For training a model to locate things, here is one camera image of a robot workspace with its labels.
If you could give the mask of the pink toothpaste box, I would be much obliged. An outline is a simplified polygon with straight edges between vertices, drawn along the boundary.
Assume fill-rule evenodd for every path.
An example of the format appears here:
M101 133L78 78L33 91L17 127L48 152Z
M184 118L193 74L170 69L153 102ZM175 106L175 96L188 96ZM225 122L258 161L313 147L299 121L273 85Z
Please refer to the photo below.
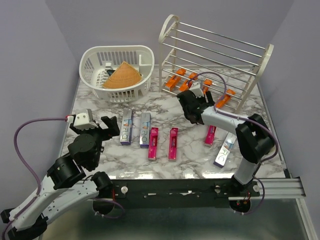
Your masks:
M178 139L178 128L173 127L169 134L169 149L168 149L168 160L175 161L177 158L177 139Z
M148 160L155 161L157 158L159 129L152 127L149 136Z
M215 139L215 133L216 133L216 127L213 125L210 125L208 127L208 131L204 140L205 146L212 146L214 139Z

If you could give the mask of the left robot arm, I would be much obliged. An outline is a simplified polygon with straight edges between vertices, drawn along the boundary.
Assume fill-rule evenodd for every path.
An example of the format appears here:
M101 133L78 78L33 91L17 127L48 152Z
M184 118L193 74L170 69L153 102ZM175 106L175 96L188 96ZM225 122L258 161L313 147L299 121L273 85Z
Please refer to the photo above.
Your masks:
M85 173L98 167L103 142L119 136L116 116L101 117L105 129L87 113L69 115L64 120L76 138L42 180L35 178L37 188L23 203L0 213L6 224L3 240L34 240L60 215L87 200L106 202L113 207L120 205L115 201L114 184L107 173L98 171L91 177Z

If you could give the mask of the orange toothpaste box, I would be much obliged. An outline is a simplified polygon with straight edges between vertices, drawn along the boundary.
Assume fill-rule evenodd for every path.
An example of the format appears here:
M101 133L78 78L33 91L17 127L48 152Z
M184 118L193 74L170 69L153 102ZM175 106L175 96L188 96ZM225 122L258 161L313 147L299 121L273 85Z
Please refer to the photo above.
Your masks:
M188 80L185 80L184 83L180 86L179 90L181 92L184 92L186 90L188 90L191 85L193 84L193 80L197 80L198 78L198 74L197 73L191 73L188 77Z
M222 108L235 94L236 92L232 89L227 89L225 96L222 98L222 100L216 103L215 107L218 109Z
M203 84L202 84L202 92L205 95L207 91L209 90L209 87L213 84L212 80L210 79L205 79Z
M184 76L186 73L186 70L184 68L180 68L176 71L176 74L171 76L170 79L165 84L165 87L169 89L170 91L173 91L175 86L179 83L179 81L182 79L182 76Z

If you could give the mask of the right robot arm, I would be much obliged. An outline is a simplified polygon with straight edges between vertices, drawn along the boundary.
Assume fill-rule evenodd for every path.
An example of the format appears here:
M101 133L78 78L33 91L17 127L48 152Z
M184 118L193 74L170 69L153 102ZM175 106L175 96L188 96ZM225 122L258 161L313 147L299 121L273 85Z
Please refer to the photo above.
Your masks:
M278 154L279 143L259 114L244 116L223 111L216 108L209 94L207 96L209 99L186 90L176 97L190 123L216 126L236 135L242 160L232 176L230 191L241 196L247 192L258 165Z

